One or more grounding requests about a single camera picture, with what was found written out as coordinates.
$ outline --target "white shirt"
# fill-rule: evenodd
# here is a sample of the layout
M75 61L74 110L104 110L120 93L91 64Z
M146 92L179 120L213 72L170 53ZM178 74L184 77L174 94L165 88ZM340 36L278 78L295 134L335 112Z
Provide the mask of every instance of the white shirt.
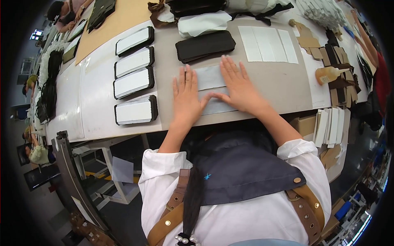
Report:
M277 156L298 167L324 211L325 224L331 214L330 186L313 142L296 139L278 148ZM142 159L139 188L142 195L141 223L146 236L159 221L178 183L179 170L193 165L186 152L173 154L146 150ZM163 246L173 246L183 223L165 238ZM284 191L254 199L202 206L194 230L202 246L228 246L249 239L284 239L308 244L308 235Z

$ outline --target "blue embroidered mark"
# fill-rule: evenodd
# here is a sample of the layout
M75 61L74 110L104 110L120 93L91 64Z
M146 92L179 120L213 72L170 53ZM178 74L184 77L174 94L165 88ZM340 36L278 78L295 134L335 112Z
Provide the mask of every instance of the blue embroidered mark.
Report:
M208 180L211 177L211 174L206 174L206 176L204 177L205 180Z

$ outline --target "person in pink shirt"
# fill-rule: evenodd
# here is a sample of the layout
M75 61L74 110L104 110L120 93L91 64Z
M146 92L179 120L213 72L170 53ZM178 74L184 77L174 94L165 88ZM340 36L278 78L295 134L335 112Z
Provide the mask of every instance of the person in pink shirt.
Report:
M72 11L75 14L70 14L70 1L72 1ZM72 30L75 24L81 19L82 12L87 8L93 0L65 0L56 1L49 7L47 17L48 20L55 23L59 32L64 33Z

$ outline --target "tan strap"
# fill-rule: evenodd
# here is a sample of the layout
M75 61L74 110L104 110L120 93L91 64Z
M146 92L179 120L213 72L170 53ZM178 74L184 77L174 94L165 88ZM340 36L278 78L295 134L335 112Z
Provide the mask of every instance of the tan strap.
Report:
M322 209L322 205L319 200L316 198L315 194L309 189L307 185L303 185L293 189L295 193L304 198L306 202L309 204L310 208L313 211L313 214L316 216L316 219L319 222L320 231L324 228L324 212Z
M164 239L166 237L166 235L172 230L174 229L177 225L179 225L179 223L182 222L182 218L183 218L183 197L185 195L186 192L186 187L188 185L189 182L189 176L190 176L190 169L181 169L179 171L179 178L178 178L178 184L177 187L174 190L174 193L171 195L170 200L167 202L167 204L165 205L165 210L162 214L162 216L160 217L159 222L157 222L153 228L151 229L151 231L148 234L148 243L150 246L162 246L164 243ZM165 218L167 218L166 216L168 214L173 214L173 213L180 213L180 220L174 220L172 217L172 220L167 220Z
M286 191L287 197L291 201L309 238L309 245L314 244L320 238L319 222L310 208L307 201L295 193L293 190Z

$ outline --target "bottle label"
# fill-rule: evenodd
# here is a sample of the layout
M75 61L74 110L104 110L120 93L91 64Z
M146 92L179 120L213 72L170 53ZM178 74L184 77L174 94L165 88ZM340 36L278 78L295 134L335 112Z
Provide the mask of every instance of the bottle label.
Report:
M321 81L323 84L327 84L327 83L330 82L330 80L328 79L328 77L327 77L326 75L320 77L320 81Z

